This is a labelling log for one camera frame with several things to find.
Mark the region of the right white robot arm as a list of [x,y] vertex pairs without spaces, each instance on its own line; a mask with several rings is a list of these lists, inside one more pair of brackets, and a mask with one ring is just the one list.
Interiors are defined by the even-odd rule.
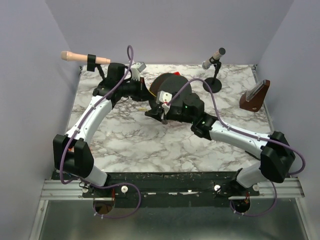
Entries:
[[163,124],[166,121],[190,123],[191,131],[199,138],[223,142],[245,150],[259,162],[240,168],[227,186],[244,190],[264,181],[282,183],[295,160],[282,132],[260,134],[221,123],[216,116],[205,112],[205,104],[195,93],[179,97],[172,104],[157,102],[145,113]]

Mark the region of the grey cable spool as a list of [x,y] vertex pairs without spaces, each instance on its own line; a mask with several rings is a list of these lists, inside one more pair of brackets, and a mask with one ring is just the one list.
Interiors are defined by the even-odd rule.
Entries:
[[[173,73],[163,73],[158,76],[150,86],[150,91],[157,94],[159,91],[164,91],[172,94],[174,97],[177,92],[188,82],[187,78]],[[192,93],[190,85],[186,86],[179,96],[171,104],[172,107],[182,107],[183,100]]]

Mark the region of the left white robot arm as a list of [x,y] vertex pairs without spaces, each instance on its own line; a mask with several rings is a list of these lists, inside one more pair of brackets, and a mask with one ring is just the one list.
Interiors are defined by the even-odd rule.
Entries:
[[144,62],[131,65],[112,62],[107,72],[99,64],[87,66],[88,71],[94,68],[98,69],[102,80],[94,88],[88,107],[70,130],[64,135],[57,134],[53,139],[54,166],[64,185],[70,183],[64,178],[64,174],[68,174],[72,181],[82,179],[103,188],[109,175],[95,165],[90,150],[95,132],[121,98],[129,97],[144,102],[153,97],[141,77],[141,72],[146,68]]

